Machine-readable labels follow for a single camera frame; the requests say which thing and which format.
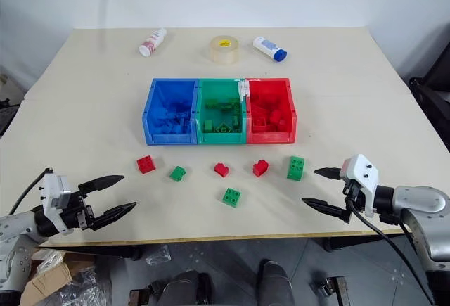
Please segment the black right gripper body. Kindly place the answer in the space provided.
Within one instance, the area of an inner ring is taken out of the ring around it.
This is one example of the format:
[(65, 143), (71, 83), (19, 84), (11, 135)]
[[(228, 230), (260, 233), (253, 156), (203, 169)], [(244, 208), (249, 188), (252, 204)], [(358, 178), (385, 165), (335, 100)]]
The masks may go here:
[(349, 224), (352, 215), (360, 215), (365, 210), (365, 196), (361, 192), (361, 186), (354, 179), (345, 180), (342, 192), (345, 195), (342, 220)]

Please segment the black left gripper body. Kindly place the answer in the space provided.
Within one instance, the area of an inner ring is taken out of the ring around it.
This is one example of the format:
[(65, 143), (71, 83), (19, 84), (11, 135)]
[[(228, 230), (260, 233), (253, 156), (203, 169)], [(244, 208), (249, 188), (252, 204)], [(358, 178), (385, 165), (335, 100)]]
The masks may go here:
[(60, 216), (67, 228), (85, 230), (93, 227), (95, 220), (94, 212), (92, 207), (86, 204), (86, 198), (87, 193), (83, 191), (76, 191), (70, 195), (66, 195), (64, 198)]

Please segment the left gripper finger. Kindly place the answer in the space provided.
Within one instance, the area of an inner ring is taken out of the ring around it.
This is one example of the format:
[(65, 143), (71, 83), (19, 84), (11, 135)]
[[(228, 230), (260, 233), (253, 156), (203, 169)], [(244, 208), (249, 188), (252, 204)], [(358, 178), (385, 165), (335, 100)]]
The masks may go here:
[(93, 191), (102, 191), (103, 189), (114, 186), (123, 179), (123, 175), (108, 175), (80, 184), (78, 189), (81, 194), (89, 194)]
[(95, 217), (93, 219), (90, 229), (96, 231), (118, 221), (127, 213), (131, 212), (135, 206), (136, 202), (133, 202), (118, 205), (112, 209), (105, 211), (100, 217)]

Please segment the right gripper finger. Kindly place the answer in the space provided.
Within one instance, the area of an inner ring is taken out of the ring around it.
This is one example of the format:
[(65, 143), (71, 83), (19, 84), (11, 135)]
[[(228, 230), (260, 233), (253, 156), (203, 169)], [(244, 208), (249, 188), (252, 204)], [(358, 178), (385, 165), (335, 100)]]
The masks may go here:
[(328, 179), (341, 179), (340, 172), (341, 169), (338, 167), (322, 167), (314, 170), (314, 174)]
[(316, 198), (303, 198), (302, 201), (306, 203), (309, 207), (325, 215), (337, 218), (347, 217), (347, 211), (345, 209), (340, 208), (338, 206), (330, 205), (324, 200), (319, 200)]

